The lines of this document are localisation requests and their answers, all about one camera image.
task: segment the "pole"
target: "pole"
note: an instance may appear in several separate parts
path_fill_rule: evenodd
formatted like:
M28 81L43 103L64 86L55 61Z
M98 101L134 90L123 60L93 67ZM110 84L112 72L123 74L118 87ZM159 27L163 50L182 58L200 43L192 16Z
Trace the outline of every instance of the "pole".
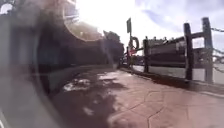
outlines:
M144 50L144 72L149 72L149 40L144 39L143 40L143 50Z
M212 32L209 19L207 17L202 19L202 26L204 32L204 45L206 49L206 55L204 60L205 64L205 81L208 83L213 83L213 44L212 44Z
M194 54L191 38L191 28L189 23L184 24L184 40L186 43L185 54L186 54L186 67L185 67L185 79L193 79L193 68L194 68Z

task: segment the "fence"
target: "fence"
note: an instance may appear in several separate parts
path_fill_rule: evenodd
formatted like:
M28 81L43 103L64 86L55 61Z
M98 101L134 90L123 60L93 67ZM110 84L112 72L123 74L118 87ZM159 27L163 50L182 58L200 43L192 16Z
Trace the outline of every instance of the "fence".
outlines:
M212 83L213 44L209 19L202 19L202 32L191 33L189 23L185 23L183 29L184 36L166 40L162 44L150 45L150 40L143 40L143 47L136 51L143 50L144 56L130 56L127 47L121 61L122 65L142 65L146 73L149 73L149 66L185 68L186 80L193 79L194 68L204 68L205 81ZM204 38L204 48L193 49L192 40L196 38Z

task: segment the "sign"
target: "sign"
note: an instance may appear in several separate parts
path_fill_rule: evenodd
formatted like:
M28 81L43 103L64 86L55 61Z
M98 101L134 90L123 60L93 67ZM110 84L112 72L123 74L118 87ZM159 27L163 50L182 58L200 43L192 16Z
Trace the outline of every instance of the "sign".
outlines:
M131 33L132 28L131 28L131 18L127 20L127 33Z

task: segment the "sidewalk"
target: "sidewalk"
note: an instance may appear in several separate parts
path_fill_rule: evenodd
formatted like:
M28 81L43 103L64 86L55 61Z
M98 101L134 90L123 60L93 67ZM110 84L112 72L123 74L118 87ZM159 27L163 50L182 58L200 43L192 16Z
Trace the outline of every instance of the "sidewalk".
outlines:
M80 74L53 104L73 128L224 127L224 99L112 69Z

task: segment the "water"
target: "water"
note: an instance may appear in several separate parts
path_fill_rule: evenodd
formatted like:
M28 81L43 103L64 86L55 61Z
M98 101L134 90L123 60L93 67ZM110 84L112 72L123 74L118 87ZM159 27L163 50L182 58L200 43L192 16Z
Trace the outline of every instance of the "water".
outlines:
M215 64L214 66L218 67L221 70L224 70L223 64ZM133 66L133 68L137 71L143 72L143 66ZM167 67L152 67L149 66L149 72L168 75L173 77L184 78L185 77L185 69L184 68L167 68ZM205 70L204 69L194 69L193 70L193 80L205 81L204 79ZM213 69L213 81L217 84L224 84L224 73L219 72Z

